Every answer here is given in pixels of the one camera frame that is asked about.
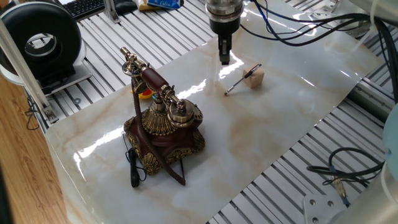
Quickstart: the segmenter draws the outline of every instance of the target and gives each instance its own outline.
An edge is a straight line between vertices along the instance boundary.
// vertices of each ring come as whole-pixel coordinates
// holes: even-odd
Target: yellow object
[[[149,99],[152,97],[152,95],[154,94],[154,92],[150,89],[147,89],[145,92],[138,94],[138,98],[140,99]]]

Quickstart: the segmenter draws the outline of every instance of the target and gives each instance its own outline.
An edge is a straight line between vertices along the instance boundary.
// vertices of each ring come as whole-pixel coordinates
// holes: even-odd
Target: black cable bundle
[[[336,170],[334,168],[334,165],[332,163],[333,157],[336,156],[337,153],[339,152],[343,152],[343,151],[351,151],[351,152],[357,152],[360,153],[364,156],[366,156],[367,158],[369,158],[370,160],[372,160],[373,162],[375,162],[377,165],[364,170],[364,171],[360,171],[360,172],[351,172],[351,173],[347,173],[341,170]],[[352,147],[342,147],[339,148],[335,151],[333,151],[330,156],[329,156],[329,161],[328,161],[328,166],[329,167],[320,167],[320,166],[308,166],[307,170],[311,171],[311,172],[315,172],[317,174],[323,174],[323,175],[332,175],[337,177],[337,179],[342,179],[341,181],[345,181],[345,182],[359,182],[360,184],[362,184],[364,187],[368,186],[368,180],[371,180],[373,178],[375,178],[377,176],[374,175],[373,177],[364,179],[364,178],[360,178],[363,175],[367,175],[367,174],[372,174],[374,172],[380,171],[382,169],[384,165],[384,162],[380,162],[378,161],[375,157],[373,157],[372,155],[370,155],[369,153],[360,150],[360,149],[355,149]],[[331,184],[334,180],[326,180],[323,182],[323,185],[328,185]]]
[[[260,5],[257,2],[257,0],[251,0],[251,1],[253,1],[256,4],[259,12],[261,13],[264,21],[266,22],[266,28],[267,28],[268,32],[270,32],[275,38],[264,37],[262,35],[255,34],[255,33],[251,32],[250,30],[248,30],[247,28],[245,28],[243,25],[241,25],[241,27],[245,31],[247,31],[248,33],[250,33],[250,34],[252,34],[252,35],[254,35],[256,37],[263,38],[263,39],[266,39],[266,40],[281,41],[282,43],[284,43],[286,45],[289,45],[289,46],[292,46],[292,47],[301,47],[301,46],[304,46],[304,45],[307,45],[307,44],[312,44],[312,43],[314,43],[314,42],[326,37],[327,35],[331,34],[334,31],[338,31],[338,30],[339,31],[347,31],[347,30],[350,30],[350,29],[341,30],[341,28],[344,28],[345,26],[350,25],[350,24],[355,23],[355,22],[370,22],[371,21],[371,17],[369,15],[359,14],[359,13],[351,13],[351,14],[347,14],[347,15],[336,16],[336,17],[332,17],[332,18],[328,18],[328,19],[319,19],[319,20],[293,19],[293,18],[290,18],[290,17],[287,17],[287,16],[283,16],[283,15],[280,15],[280,14],[274,12],[274,11],[269,10],[267,1],[266,1],[266,6]],[[276,33],[274,31],[274,29],[272,28],[271,24],[268,21],[268,13],[273,14],[273,15],[278,16],[278,17],[283,18],[283,19],[287,19],[289,21],[303,22],[303,23],[316,24],[316,25],[314,27],[311,27],[311,28],[303,31],[300,34],[295,35],[295,36],[281,38],[279,35],[296,33],[298,31],[302,30],[304,27],[308,26],[309,24],[307,24],[307,25],[305,25],[305,26],[301,27],[300,29],[298,29],[296,31],[293,31],[293,32],[286,32],[286,33],[279,33],[278,34],[278,33]],[[294,39],[296,39],[298,37],[301,37],[301,36],[305,35],[306,33],[310,32],[311,30],[314,30],[314,29],[316,29],[318,27],[323,27],[327,23],[333,22],[333,21],[337,21],[337,20],[346,20],[346,21],[341,23],[341,24],[339,24],[338,26],[328,30],[324,34],[319,35],[318,37],[316,37],[316,38],[314,38],[312,40],[308,40],[308,41],[305,41],[305,42],[302,42],[302,43],[291,43],[291,42],[288,41],[288,40],[294,40]],[[393,92],[394,92],[394,100],[395,100],[395,103],[398,103],[398,54],[397,54],[397,49],[396,49],[396,46],[394,44],[394,39],[392,38],[389,29],[383,23],[383,21],[381,21],[380,19],[375,17],[374,18],[374,23],[375,23],[375,25],[376,25],[376,27],[377,27],[377,29],[379,31],[380,43],[381,43],[381,47],[382,47],[382,50],[383,50],[383,57],[384,57],[384,60],[387,63],[387,67],[388,67],[389,72],[390,72],[390,76],[391,76],[391,80],[392,80],[392,89],[393,89]],[[383,43],[382,43],[382,38],[384,39],[384,41],[386,43],[388,59],[387,59],[387,56],[384,53],[384,46],[383,46]]]

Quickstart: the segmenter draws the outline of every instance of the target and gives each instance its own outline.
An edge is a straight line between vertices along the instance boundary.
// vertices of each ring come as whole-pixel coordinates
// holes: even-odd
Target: wooden block
[[[245,68],[243,70],[243,76],[245,76],[245,74],[247,74],[250,69],[252,69],[254,66],[250,66],[248,68]],[[249,76],[248,78],[245,78],[243,81],[246,83],[246,85],[250,88],[254,88],[256,86],[261,85],[262,83],[262,79],[264,78],[264,71],[260,68],[258,68],[251,76]]]

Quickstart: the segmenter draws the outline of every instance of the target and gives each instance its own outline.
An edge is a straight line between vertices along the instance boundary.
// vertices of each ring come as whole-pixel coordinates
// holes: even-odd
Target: white marble sheet
[[[269,7],[308,18],[279,0],[269,1]],[[277,32],[302,26],[271,19]],[[266,35],[253,4],[246,6],[242,24]],[[205,223],[380,64],[363,46],[352,53],[356,43],[334,33],[305,47],[289,47],[240,29],[228,67],[221,67],[212,39],[158,69],[178,97],[196,103],[204,115],[199,130],[206,147],[183,160],[186,186],[161,170],[138,189],[131,187],[121,137],[123,123],[134,116],[130,86],[56,123],[46,135],[68,217],[72,223]],[[262,86],[251,90],[241,83],[225,97],[243,69],[257,63],[265,71]],[[141,102],[142,109],[148,105]],[[179,172],[178,164],[174,169]]]

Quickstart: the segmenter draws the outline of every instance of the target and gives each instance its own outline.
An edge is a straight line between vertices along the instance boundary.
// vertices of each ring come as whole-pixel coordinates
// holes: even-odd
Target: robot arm
[[[239,29],[243,0],[206,0],[210,28],[218,34],[218,50],[222,65],[229,65],[232,34]]]

